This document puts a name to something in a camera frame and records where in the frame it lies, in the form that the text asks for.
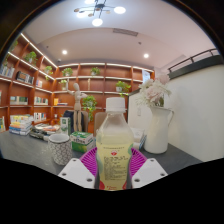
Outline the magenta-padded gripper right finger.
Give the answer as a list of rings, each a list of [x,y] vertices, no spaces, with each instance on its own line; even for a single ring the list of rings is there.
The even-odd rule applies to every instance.
[[[129,162],[129,186],[140,188],[167,176],[155,158],[147,159],[139,150],[132,148]]]

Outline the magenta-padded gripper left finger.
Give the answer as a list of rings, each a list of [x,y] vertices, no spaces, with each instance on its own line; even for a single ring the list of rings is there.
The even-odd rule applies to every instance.
[[[80,158],[72,158],[58,176],[81,187],[93,189],[98,174],[96,152],[97,148],[93,148]]]

